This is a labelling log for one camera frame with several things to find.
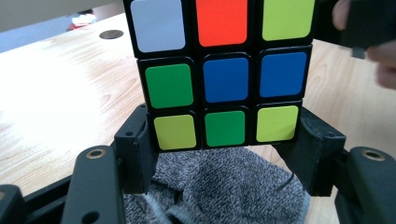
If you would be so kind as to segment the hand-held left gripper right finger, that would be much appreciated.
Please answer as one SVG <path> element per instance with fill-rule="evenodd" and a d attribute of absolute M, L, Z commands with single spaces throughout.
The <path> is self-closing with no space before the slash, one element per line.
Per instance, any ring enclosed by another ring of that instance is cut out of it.
<path fill-rule="evenodd" d="M 342 154 L 346 140 L 333 126 L 303 107 L 296 138 L 273 147 L 311 196 L 330 196 L 334 160 Z"/>

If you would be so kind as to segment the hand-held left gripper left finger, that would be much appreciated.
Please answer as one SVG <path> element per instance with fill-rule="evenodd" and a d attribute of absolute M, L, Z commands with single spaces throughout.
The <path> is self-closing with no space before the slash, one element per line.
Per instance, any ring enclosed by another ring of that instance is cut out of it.
<path fill-rule="evenodd" d="M 123 192 L 147 194 L 159 153 L 150 139 L 147 108 L 139 105 L 114 136 L 113 146 L 124 164 Z"/>

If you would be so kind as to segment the grey fuzzy cloth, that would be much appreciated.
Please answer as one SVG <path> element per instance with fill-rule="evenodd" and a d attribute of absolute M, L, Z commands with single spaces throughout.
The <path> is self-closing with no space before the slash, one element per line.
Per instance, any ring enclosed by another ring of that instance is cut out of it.
<path fill-rule="evenodd" d="M 304 224 L 294 174 L 244 148 L 163 153 L 147 194 L 124 196 L 127 224 Z"/>

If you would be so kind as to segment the multicoloured puzzle cube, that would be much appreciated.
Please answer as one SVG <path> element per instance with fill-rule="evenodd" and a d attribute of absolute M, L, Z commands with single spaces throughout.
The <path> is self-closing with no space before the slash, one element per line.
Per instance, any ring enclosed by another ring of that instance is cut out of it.
<path fill-rule="evenodd" d="M 161 152 L 296 138 L 318 0 L 122 0 Z"/>

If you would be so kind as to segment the dark round table grommet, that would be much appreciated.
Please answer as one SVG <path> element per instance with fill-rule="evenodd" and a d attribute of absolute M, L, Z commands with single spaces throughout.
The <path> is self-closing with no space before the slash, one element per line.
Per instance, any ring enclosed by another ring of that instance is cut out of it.
<path fill-rule="evenodd" d="M 116 39 L 123 36 L 123 31 L 121 30 L 106 30 L 99 34 L 99 37 L 102 39 Z"/>

